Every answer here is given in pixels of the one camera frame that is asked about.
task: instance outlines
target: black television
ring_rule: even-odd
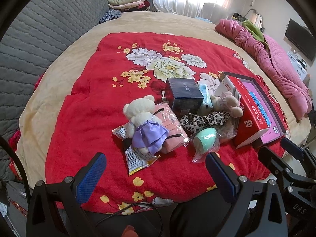
[[[285,36],[311,61],[316,54],[316,39],[309,30],[290,19]]]

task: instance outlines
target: bolt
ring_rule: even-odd
[[[241,176],[239,177],[239,180],[242,181],[243,183],[245,183],[245,182],[248,181],[248,178],[247,178],[246,176],[244,176],[244,175],[241,175]]]
[[[269,180],[269,184],[275,186],[277,183],[276,183],[273,179],[270,179],[270,180]]]
[[[42,184],[43,184],[43,180],[39,180],[39,181],[36,182],[35,185],[36,185],[36,186],[41,186]]]
[[[72,176],[67,176],[64,181],[65,183],[71,183],[72,180],[73,180]]]

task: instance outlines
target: stuffed animal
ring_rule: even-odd
[[[153,115],[154,97],[147,95],[126,104],[123,113],[129,122],[125,124],[126,136],[132,138],[132,146],[142,154],[155,154],[160,151],[169,131],[162,121]]]
[[[227,111],[235,119],[244,114],[237,98],[231,92],[223,92],[220,97],[211,95],[211,101],[215,111]]]

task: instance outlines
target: blue gripper pad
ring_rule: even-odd
[[[236,193],[239,191],[239,185],[237,183],[238,190],[236,190],[236,186],[225,172],[224,167],[226,166],[223,164],[220,158],[218,158],[215,153],[211,152],[206,156],[205,165],[216,186],[221,192],[224,200],[228,203],[234,203],[236,200]]]
[[[87,166],[82,168],[77,175],[87,171],[86,174],[82,177],[82,180],[76,184],[76,201],[79,204],[88,202],[94,188],[96,187],[101,175],[103,174],[106,168],[106,158],[103,153],[97,153],[93,159],[89,162]]]
[[[281,147],[290,153],[296,160],[300,161],[304,158],[303,150],[288,138],[282,138],[280,144]]]

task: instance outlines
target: red box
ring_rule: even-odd
[[[244,115],[239,119],[237,135],[233,139],[236,148],[257,140],[269,130],[258,106],[244,84],[236,77],[226,76],[215,91],[215,96],[230,91],[240,101]]]

